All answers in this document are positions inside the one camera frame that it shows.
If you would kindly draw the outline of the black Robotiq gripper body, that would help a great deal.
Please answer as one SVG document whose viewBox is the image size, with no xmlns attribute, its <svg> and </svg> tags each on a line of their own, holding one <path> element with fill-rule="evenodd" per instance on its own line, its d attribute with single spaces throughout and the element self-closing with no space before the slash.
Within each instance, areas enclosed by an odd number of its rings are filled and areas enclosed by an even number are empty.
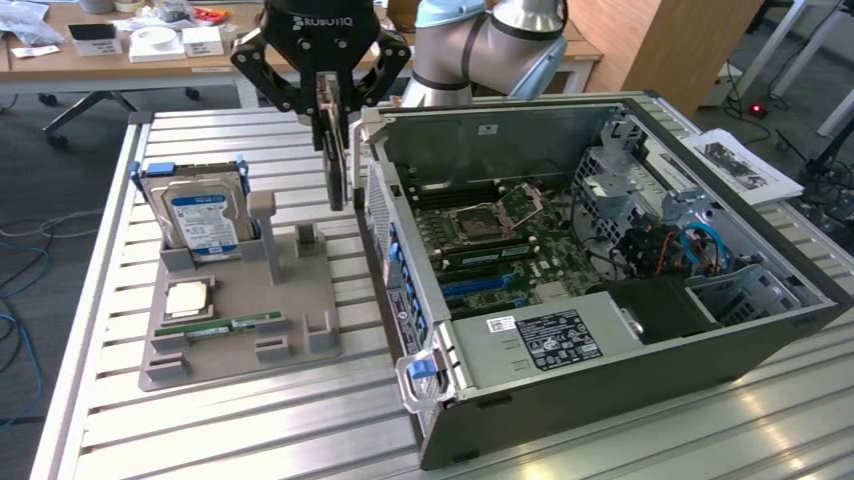
<svg viewBox="0 0 854 480">
<path fill-rule="evenodd" d="M 261 36 L 300 73 L 349 74 L 378 34 L 370 1 L 265 1 Z"/>
</svg>

